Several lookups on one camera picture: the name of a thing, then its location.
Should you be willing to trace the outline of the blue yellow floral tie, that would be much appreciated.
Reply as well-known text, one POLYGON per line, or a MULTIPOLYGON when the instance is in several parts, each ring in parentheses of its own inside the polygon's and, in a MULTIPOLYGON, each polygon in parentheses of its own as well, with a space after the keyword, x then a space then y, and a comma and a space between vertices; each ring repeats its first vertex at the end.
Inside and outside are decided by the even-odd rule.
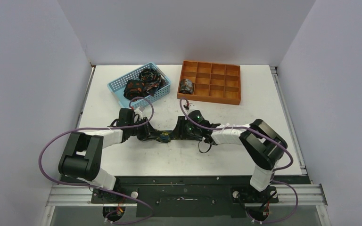
POLYGON ((155 138, 156 141, 160 143, 169 143, 173 139, 172 130, 161 130, 158 131, 158 134, 155 138))

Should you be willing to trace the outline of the orange wooden compartment tray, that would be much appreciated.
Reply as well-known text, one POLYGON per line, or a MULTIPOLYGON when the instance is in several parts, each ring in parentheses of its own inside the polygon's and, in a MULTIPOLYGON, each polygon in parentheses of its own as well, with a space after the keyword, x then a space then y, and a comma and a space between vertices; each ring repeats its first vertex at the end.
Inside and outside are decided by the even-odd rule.
POLYGON ((179 99, 239 105, 241 102, 241 68, 239 65, 183 61, 180 79, 194 83, 194 94, 179 93, 179 99))

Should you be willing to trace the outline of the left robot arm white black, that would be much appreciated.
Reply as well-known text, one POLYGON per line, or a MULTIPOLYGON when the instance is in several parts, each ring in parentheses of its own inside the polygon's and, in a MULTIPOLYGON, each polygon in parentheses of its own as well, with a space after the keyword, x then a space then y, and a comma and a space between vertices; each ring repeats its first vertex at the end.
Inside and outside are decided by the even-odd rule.
POLYGON ((117 178, 101 168, 103 149, 137 136, 152 117, 143 117, 139 108, 122 108, 118 118, 107 128, 90 132, 71 132, 58 164, 59 173, 82 180, 94 187, 104 188, 105 199, 111 203, 119 201, 122 190, 117 186, 117 178))

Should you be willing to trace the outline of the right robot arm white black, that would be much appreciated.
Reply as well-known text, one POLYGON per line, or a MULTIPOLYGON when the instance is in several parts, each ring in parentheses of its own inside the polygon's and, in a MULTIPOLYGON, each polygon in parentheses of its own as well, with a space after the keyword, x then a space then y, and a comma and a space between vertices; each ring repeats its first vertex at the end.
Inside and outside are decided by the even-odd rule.
POLYGON ((199 110, 188 116, 179 116, 172 139, 197 140, 209 145, 241 145, 255 163, 247 195, 254 202, 266 196, 266 188, 271 184, 277 164, 283 157, 288 145, 265 121, 231 126, 210 123, 199 110))

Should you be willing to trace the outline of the rolled dark patterned tie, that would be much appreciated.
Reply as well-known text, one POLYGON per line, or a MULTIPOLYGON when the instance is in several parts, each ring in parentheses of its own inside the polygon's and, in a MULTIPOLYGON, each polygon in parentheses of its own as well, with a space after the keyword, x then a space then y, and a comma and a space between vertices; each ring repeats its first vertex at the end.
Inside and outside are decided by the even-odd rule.
POLYGON ((194 94, 194 83, 190 79, 181 79, 179 93, 189 95, 194 94))

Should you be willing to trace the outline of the black orange patterned tie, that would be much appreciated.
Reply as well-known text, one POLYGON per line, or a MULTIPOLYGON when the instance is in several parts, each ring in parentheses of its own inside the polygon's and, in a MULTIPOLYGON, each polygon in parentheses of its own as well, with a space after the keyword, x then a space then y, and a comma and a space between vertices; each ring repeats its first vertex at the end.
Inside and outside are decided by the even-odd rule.
POLYGON ((140 80, 128 80, 123 96, 128 100, 132 100, 135 97, 147 97, 149 96, 148 84, 140 80))

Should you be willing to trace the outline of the dark patterned tie in basket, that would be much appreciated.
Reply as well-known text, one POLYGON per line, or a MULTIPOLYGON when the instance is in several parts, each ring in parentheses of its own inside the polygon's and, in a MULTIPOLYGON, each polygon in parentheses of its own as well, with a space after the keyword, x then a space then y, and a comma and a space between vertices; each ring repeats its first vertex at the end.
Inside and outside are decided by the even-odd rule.
POLYGON ((154 96, 158 90, 165 86, 165 81, 160 72, 153 68, 143 69, 139 74, 139 79, 144 84, 144 91, 154 96))

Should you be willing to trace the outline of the blue plastic basket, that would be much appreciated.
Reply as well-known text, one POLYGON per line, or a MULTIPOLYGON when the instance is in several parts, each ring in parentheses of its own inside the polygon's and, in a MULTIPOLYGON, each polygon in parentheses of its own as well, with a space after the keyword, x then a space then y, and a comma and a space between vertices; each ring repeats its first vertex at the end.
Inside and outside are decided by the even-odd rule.
POLYGON ((145 100, 132 99, 143 97, 153 103, 169 94, 170 86, 169 78, 152 62, 107 84, 108 89, 122 108, 146 107, 148 103, 145 100))

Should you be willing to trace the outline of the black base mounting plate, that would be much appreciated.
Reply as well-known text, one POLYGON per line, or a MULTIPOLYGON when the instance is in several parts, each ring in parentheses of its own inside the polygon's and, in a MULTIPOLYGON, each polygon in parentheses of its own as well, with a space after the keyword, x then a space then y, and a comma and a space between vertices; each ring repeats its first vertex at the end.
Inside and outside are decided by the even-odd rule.
POLYGON ((248 184, 249 176, 120 177, 114 193, 88 187, 80 180, 62 178, 68 188, 86 188, 91 202, 102 204, 109 220, 120 220, 131 208, 136 217, 215 217, 245 218, 252 211, 267 216, 268 204, 278 203, 275 186, 259 192, 248 184))

